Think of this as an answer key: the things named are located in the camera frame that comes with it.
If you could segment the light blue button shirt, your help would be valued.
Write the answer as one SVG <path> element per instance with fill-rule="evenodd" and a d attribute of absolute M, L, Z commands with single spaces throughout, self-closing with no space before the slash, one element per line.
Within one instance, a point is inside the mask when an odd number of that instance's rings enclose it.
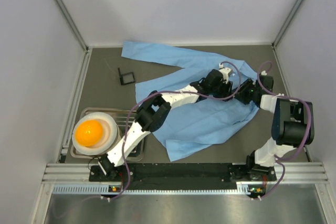
<path fill-rule="evenodd" d="M 226 66 L 237 67 L 240 71 L 230 78 L 234 88 L 249 78 L 257 79 L 256 72 L 245 61 L 211 52 L 125 41 L 121 56 L 180 68 L 172 74 L 137 83 L 135 85 L 137 102 L 154 90 L 176 91 L 184 88 L 191 82 L 206 77 L 211 70 L 218 69 L 223 61 L 227 62 Z M 225 143 L 251 121 L 257 112 L 258 108 L 253 103 L 244 105 L 236 99 L 230 101 L 205 99 L 172 110 L 163 126 L 154 132 L 154 136 L 166 148 L 170 161 L 176 161 L 211 145 Z"/>

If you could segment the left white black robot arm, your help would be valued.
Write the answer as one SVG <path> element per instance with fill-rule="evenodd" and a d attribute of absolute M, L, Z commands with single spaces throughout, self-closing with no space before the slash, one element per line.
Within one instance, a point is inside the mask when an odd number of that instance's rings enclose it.
<path fill-rule="evenodd" d="M 129 152 L 146 136 L 157 131 L 164 124 L 170 111 L 204 99 L 231 99 L 233 83 L 229 81 L 229 76 L 232 72 L 229 67 L 221 67 L 219 70 L 211 70 L 205 78 L 191 82 L 182 89 L 151 92 L 132 109 L 135 111 L 134 120 L 129 125 L 127 118 L 125 133 L 119 143 L 99 158 L 98 164 L 103 174 L 115 177 L 117 167 L 126 163 Z"/>

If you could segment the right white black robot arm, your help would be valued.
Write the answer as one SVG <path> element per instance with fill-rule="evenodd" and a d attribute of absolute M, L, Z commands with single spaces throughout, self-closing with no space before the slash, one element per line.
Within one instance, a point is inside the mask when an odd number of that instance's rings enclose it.
<path fill-rule="evenodd" d="M 259 80 L 247 79 L 240 85 L 235 99 L 244 105 L 254 103 L 258 108 L 273 114 L 271 138 L 258 150 L 246 157 L 246 164 L 229 168 L 234 179 L 275 179 L 274 165 L 278 158 L 306 145 L 314 139 L 313 104 L 285 99 L 283 94 L 271 95 L 273 77 L 259 75 Z"/>

